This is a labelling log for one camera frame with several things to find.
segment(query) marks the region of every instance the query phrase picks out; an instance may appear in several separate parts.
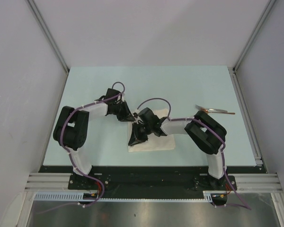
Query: light blue table surface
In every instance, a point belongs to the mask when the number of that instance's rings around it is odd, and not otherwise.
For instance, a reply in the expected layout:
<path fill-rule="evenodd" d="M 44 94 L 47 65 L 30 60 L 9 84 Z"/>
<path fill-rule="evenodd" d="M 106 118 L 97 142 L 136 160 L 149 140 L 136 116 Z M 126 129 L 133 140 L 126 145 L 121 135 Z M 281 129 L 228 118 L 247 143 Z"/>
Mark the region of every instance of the light blue table surface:
<path fill-rule="evenodd" d="M 78 107 L 105 95 L 116 81 L 126 86 L 125 99 L 133 111 L 144 100 L 162 97 L 170 101 L 171 117 L 197 112 L 195 104 L 225 109 L 235 115 L 211 114 L 226 130 L 228 166 L 255 166 L 255 159 L 239 104 L 226 66 L 73 67 L 60 103 Z M 120 85 L 115 89 L 122 90 Z M 168 108 L 163 101 L 143 107 Z M 127 123 L 109 115 L 90 121 L 84 149 L 95 166 L 206 166 L 206 156 L 187 135 L 175 135 L 174 150 L 128 152 Z M 71 165 L 67 153 L 50 138 L 43 165 Z"/>

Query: wall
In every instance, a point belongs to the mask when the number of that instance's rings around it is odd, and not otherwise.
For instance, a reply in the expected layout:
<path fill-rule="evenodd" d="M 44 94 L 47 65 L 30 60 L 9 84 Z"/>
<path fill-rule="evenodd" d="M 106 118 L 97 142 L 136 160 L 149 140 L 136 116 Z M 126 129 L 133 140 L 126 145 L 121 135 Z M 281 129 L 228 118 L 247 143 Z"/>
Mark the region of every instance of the wall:
<path fill-rule="evenodd" d="M 69 67 L 233 67 L 268 0 L 35 2 Z"/>
<path fill-rule="evenodd" d="M 37 168 L 66 75 L 24 0 L 0 0 L 0 219 Z"/>
<path fill-rule="evenodd" d="M 238 77 L 264 161 L 284 190 L 284 0 L 277 1 Z"/>

